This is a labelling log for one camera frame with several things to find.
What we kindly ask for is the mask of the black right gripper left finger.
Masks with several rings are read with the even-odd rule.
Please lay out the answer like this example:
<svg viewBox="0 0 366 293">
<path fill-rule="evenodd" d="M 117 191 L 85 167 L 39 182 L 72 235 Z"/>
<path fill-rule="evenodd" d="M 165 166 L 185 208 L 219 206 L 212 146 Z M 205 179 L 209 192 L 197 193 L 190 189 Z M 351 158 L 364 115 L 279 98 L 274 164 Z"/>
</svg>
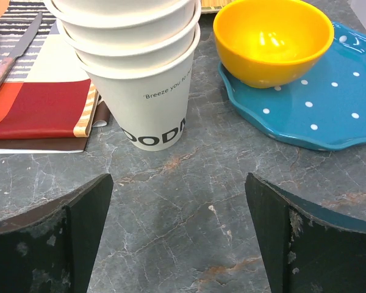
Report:
<svg viewBox="0 0 366 293">
<path fill-rule="evenodd" d="M 87 292 L 113 180 L 76 190 L 0 221 L 0 292 Z"/>
</svg>

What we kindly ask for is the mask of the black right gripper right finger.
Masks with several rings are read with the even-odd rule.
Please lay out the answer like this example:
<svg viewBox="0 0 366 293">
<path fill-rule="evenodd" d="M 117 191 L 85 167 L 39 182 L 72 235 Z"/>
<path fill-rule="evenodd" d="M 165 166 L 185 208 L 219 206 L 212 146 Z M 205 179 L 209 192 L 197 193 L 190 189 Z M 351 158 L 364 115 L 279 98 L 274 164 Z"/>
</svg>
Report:
<svg viewBox="0 0 366 293">
<path fill-rule="evenodd" d="M 245 192 L 272 292 L 366 292 L 366 221 L 253 173 Z"/>
</svg>

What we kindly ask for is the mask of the white paper cup stack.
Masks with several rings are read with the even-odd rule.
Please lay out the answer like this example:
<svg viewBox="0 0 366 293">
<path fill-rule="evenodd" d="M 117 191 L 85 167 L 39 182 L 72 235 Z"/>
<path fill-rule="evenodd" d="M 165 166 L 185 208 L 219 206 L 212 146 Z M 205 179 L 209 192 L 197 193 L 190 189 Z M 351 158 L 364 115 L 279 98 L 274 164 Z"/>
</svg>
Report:
<svg viewBox="0 0 366 293">
<path fill-rule="evenodd" d="M 175 144 L 185 126 L 201 3 L 152 2 L 144 14 L 127 3 L 117 16 L 104 13 L 111 2 L 96 13 L 93 1 L 84 9 L 75 1 L 70 12 L 45 6 L 128 139 L 146 151 Z"/>
</svg>

